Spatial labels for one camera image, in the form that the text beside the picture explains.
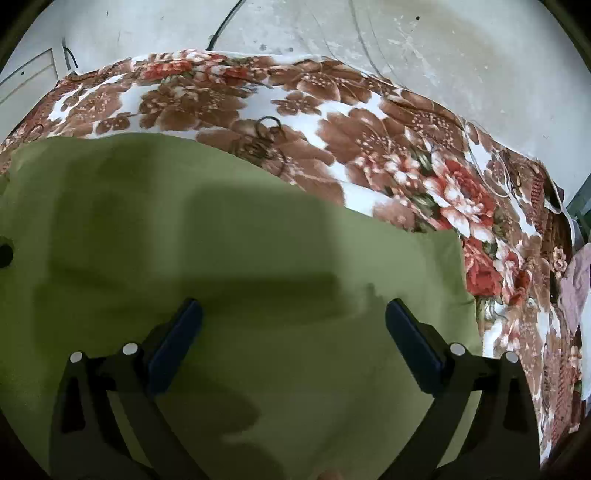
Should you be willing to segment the white bed headboard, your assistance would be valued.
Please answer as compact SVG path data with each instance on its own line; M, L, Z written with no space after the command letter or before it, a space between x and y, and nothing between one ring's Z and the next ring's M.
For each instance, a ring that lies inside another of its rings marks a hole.
M69 72L61 44L16 52L1 74L1 140Z

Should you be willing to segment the pink cloth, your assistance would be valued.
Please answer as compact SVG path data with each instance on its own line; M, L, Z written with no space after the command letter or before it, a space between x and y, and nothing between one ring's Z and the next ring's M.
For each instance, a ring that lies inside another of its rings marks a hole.
M574 336L590 290L591 245L585 244L571 259L559 283L558 306Z

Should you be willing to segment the olive green jacket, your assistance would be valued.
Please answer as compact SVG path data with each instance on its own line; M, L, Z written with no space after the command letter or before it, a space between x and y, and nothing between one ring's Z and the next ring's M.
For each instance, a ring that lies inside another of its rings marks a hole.
M451 231L410 233L193 141L55 137L1 182L1 407L41 464L74 351L140 341L184 299L204 326L158 406L214 479L375 479L431 399L385 322L402 299L482 347Z

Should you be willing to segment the floral red brown blanket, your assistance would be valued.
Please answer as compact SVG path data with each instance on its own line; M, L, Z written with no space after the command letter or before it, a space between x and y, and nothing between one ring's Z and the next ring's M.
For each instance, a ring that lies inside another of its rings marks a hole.
M542 163L431 99L320 56L180 50L61 80L1 145L178 135L413 232L452 229L487 354L517 352L548 458L580 423L578 287L562 191Z

